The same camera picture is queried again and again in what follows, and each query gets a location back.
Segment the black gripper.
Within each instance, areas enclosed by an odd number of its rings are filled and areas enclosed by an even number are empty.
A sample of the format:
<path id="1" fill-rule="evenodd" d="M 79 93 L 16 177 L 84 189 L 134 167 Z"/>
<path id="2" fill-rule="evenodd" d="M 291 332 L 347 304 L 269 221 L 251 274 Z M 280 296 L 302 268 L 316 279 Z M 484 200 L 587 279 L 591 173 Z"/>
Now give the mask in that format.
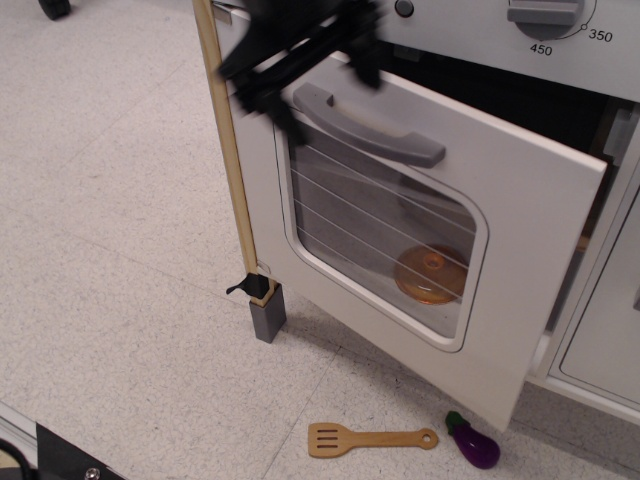
<path id="1" fill-rule="evenodd" d="M 247 113 L 267 115 L 294 145 L 307 135 L 281 91 L 336 51 L 357 79 L 381 88 L 375 1 L 244 1 L 249 27 L 226 54 L 219 75 L 236 88 Z"/>

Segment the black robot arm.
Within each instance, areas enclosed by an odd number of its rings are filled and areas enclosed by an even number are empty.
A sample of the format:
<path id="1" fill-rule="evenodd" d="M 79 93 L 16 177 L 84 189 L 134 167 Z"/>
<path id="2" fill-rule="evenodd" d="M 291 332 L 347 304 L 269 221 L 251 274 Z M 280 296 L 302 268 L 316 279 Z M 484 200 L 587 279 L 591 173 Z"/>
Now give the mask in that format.
<path id="1" fill-rule="evenodd" d="M 219 76 L 231 82 L 247 113 L 267 115 L 296 145 L 307 143 L 282 90 L 335 51 L 349 57 L 361 83 L 381 84 L 374 1 L 245 1 L 249 27 L 222 60 Z"/>

